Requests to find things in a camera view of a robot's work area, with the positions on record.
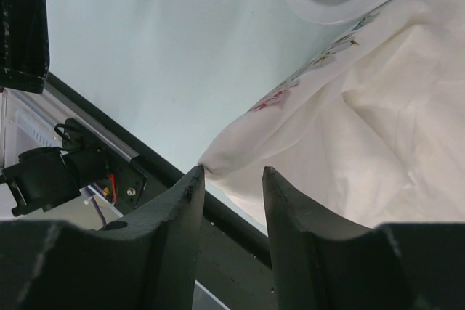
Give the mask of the folded black t-shirt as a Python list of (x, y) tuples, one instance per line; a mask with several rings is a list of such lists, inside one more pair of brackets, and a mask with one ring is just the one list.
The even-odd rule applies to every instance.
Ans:
[(1, 0), (1, 88), (41, 94), (49, 73), (47, 0)]

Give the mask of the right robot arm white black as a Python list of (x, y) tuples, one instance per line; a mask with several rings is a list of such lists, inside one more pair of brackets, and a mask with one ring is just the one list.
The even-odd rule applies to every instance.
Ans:
[[(1, 170), (17, 205), (1, 223), (3, 309), (190, 309), (204, 174), (84, 230), (27, 215), (77, 197), (110, 174), (107, 147), (40, 147)], [(462, 309), (464, 225), (368, 228), (307, 197), (274, 168), (263, 194), (280, 309)]]

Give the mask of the white floral print t-shirt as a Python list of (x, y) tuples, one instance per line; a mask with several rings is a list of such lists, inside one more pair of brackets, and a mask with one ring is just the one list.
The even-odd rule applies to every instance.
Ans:
[(374, 227), (464, 220), (464, 0), (391, 0), (228, 125), (199, 160), (261, 224), (271, 166)]

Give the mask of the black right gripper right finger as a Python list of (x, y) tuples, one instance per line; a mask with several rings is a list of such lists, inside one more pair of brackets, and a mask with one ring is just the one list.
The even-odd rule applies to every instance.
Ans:
[(280, 309), (462, 309), (462, 223), (356, 224), (266, 167), (263, 197)]

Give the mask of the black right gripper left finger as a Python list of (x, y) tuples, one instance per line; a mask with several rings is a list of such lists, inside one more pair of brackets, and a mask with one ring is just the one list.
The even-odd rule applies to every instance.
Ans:
[(204, 170), (100, 230), (1, 223), (3, 309), (190, 309)]

